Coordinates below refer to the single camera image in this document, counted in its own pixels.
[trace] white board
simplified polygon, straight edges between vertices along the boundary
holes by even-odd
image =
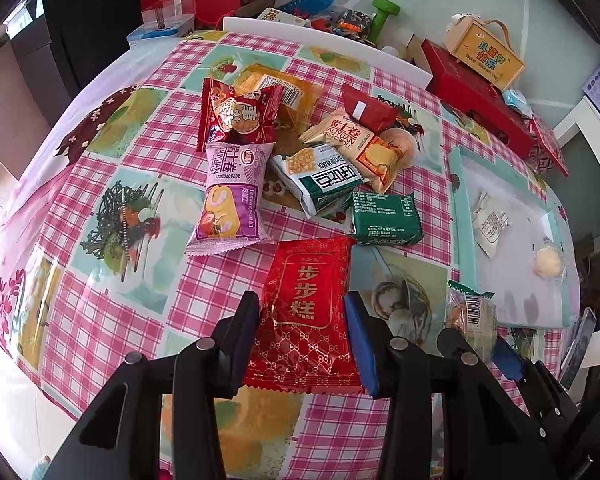
[[[227,16],[222,22],[222,30],[240,32],[241,34],[254,34],[266,36],[277,40],[293,41],[309,46],[318,46],[332,50],[344,56],[351,56],[369,65],[384,70],[400,79],[411,83],[423,90],[432,79],[432,75],[419,69],[398,57],[391,56],[372,46],[358,43],[357,41],[315,30],[314,28],[298,27],[288,23],[266,22],[253,18],[235,18]]]

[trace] barcode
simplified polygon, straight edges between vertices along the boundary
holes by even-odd
[[[273,85],[282,85],[285,87],[285,90],[282,92],[282,102],[289,108],[298,111],[298,105],[300,104],[300,99],[302,97],[301,89],[292,85],[291,83],[288,83],[287,81],[282,81],[282,79],[276,79],[275,77],[267,75],[264,76],[258,85],[258,90]]]
[[[471,325],[480,325],[480,302],[477,296],[466,296],[466,321]]]

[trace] green dumbbell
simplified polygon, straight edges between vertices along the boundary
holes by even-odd
[[[389,14],[396,16],[400,12],[400,7],[389,0],[373,0],[372,4],[378,11],[371,22],[371,30],[367,39],[375,43]]]

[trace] pink flower pattern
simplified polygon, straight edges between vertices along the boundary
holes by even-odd
[[[14,303],[12,301],[15,302],[20,295],[24,274],[24,269],[18,269],[15,278],[10,278],[8,282],[0,278],[0,346],[7,354],[9,354],[9,351],[4,337],[5,334],[9,333],[7,316],[13,310]]]

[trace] smartphone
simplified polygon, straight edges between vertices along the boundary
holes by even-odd
[[[587,307],[582,314],[576,331],[576,337],[573,339],[573,343],[571,343],[571,347],[562,362],[562,368],[558,376],[558,381],[560,381],[565,390],[571,388],[576,378],[595,329],[596,315],[593,313],[593,310]]]

